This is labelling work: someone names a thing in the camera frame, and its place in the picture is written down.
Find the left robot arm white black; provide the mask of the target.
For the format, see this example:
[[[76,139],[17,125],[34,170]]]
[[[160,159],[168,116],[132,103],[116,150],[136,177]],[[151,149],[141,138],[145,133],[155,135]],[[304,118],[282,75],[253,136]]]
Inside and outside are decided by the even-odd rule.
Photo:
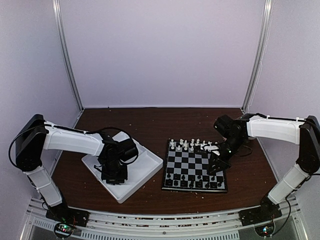
[[[139,151],[129,136],[117,141],[108,133],[112,126],[85,131],[56,125],[35,114],[10,143],[15,147],[15,157],[8,150],[8,159],[17,169],[27,175],[36,190],[44,198],[49,211],[61,222],[72,218],[72,211],[44,167],[41,155],[44,150],[59,150],[97,157],[94,168],[108,184],[123,184],[128,179],[128,165],[134,163]]]

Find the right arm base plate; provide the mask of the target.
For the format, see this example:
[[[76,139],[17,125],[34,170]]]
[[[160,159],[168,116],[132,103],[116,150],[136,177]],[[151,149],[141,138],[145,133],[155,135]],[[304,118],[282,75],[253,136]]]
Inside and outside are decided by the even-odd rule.
[[[260,206],[241,210],[238,214],[243,227],[271,221],[282,216],[282,212],[279,209],[270,213],[262,211]]]

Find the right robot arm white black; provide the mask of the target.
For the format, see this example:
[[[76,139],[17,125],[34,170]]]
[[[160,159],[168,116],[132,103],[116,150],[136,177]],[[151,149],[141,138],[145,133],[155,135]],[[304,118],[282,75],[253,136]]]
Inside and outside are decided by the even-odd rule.
[[[212,109],[205,113],[206,134],[209,139],[221,141],[220,134],[212,130],[216,119],[229,113],[231,117],[241,115],[238,109]],[[293,143],[257,138],[246,146],[252,148],[252,154],[245,157],[233,156],[231,168],[226,171],[228,193],[218,193],[212,211],[231,210],[258,205],[263,195],[280,180],[298,158],[299,146]],[[320,177],[312,177],[303,184],[294,196],[304,215],[316,215],[320,212]]]

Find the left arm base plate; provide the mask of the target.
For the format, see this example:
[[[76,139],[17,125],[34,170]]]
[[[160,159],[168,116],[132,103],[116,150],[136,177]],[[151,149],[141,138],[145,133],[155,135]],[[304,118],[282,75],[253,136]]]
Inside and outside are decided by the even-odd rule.
[[[68,206],[48,207],[46,218],[72,226],[86,227],[90,213]]]

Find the black chess piece king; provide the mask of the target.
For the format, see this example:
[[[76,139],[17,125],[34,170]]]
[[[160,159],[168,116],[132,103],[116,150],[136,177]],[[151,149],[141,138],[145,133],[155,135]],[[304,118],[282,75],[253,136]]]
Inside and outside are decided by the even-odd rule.
[[[203,187],[203,181],[200,179],[199,181],[196,181],[195,182],[195,186],[196,186],[196,188],[202,188]]]

